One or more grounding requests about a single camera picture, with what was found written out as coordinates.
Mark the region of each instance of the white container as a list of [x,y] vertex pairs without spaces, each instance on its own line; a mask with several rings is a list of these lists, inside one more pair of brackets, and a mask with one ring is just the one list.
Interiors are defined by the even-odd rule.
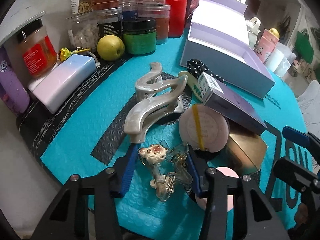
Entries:
[[279,77],[283,77],[284,74],[288,71],[289,67],[291,66],[290,62],[284,58],[277,69],[275,70],[275,74],[278,75]]
[[268,59],[265,62],[265,66],[271,72],[275,72],[275,70],[279,67],[281,62],[286,59],[284,54],[279,51],[279,49],[274,49],[274,51],[270,54]]

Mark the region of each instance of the red label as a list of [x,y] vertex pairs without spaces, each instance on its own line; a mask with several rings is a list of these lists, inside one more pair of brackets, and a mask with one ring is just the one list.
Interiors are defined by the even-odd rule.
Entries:
[[48,36],[46,36],[44,38],[44,41],[45,41],[45,44],[47,45],[49,51],[51,52],[51,54],[54,56],[57,55]]
[[22,56],[30,74],[36,74],[47,66],[47,59],[40,44],[36,44]]

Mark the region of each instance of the black polka dot fabric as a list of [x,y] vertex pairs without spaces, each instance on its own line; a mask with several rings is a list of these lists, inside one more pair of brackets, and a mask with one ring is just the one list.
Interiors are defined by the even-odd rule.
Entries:
[[206,64],[199,59],[190,59],[187,61],[188,72],[191,73],[196,79],[198,79],[202,72],[206,72],[208,75],[214,77],[220,82],[224,83],[224,79],[218,75],[215,75]]

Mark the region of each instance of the black jar lid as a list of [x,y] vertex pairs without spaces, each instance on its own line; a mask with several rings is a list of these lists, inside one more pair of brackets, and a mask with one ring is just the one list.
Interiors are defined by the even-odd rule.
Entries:
[[139,17],[137,20],[123,21],[124,31],[147,31],[156,28],[156,18]]
[[30,34],[32,34],[37,29],[40,29],[42,27],[42,21],[41,19],[37,19],[29,24],[27,24],[25,27],[23,27],[17,35],[18,42],[20,43],[25,38],[27,38]]

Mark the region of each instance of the yellow apple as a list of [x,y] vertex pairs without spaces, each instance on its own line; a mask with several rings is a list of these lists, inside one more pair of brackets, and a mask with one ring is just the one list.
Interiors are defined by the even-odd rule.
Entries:
[[117,36],[106,35],[99,40],[97,52],[104,60],[116,60],[124,53],[124,43]]
[[278,39],[280,38],[279,32],[276,28],[272,28],[269,30],[274,36],[276,36]]

